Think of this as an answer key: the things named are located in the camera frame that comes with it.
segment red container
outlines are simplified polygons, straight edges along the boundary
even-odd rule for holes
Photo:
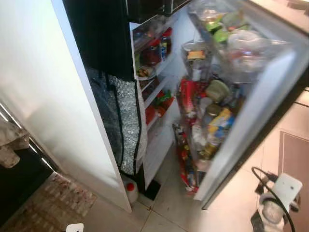
[[[149,43],[149,47],[141,52],[141,60],[144,65],[154,66],[161,61],[160,40],[155,39]]]

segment label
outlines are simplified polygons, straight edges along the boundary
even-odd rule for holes
[[[161,57],[163,61],[166,60],[167,49],[168,49],[168,44],[166,42],[162,43],[161,44]]]

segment bubble wrap insulation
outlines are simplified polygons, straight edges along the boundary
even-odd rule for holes
[[[114,91],[107,89],[105,74],[102,73],[102,76],[99,76],[99,71],[95,69],[86,69],[86,72],[119,167],[123,156],[123,142]]]
[[[116,77],[110,77],[110,82],[113,83],[116,87],[116,94],[122,121],[124,152],[120,169],[126,174],[133,175],[135,174],[134,168],[136,168],[136,172],[138,172],[139,169],[137,163],[135,163],[138,159],[134,159],[136,146],[138,146],[138,148],[141,148],[140,155],[138,154],[139,152],[137,153],[137,156],[140,157],[143,156],[144,152],[142,154],[142,149],[146,146],[145,144],[143,145],[138,144],[140,138],[140,124],[138,116],[139,112],[137,109],[137,102],[136,102],[136,91],[135,91],[136,83],[125,82],[120,79],[117,79]]]
[[[143,162],[143,157],[146,154],[147,149],[147,125],[146,125],[146,114],[145,114],[145,106],[144,106],[144,99],[141,95],[141,89],[139,81],[137,81],[137,94],[139,98],[139,106],[140,106],[140,120],[141,120],[141,132],[140,132],[140,144],[139,144],[139,150],[137,153],[137,168],[136,171],[139,171],[139,168]]]

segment jar lid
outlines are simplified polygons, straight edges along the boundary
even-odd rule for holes
[[[168,28],[163,34],[162,36],[170,36],[172,34],[173,28]]]
[[[160,44],[160,40],[159,39],[154,39],[154,40],[150,41],[149,46],[155,47],[155,46],[158,46],[159,44]]]

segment red bottle cap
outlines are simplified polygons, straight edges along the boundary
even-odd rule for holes
[[[128,190],[128,191],[133,191],[134,190],[134,184],[133,183],[128,183],[127,185],[126,185],[126,189]]]
[[[163,34],[162,36],[170,36],[173,32],[173,28],[168,28]]]
[[[159,39],[154,39],[154,40],[151,40],[150,43],[149,43],[149,46],[151,47],[156,47],[160,44],[160,40]]]

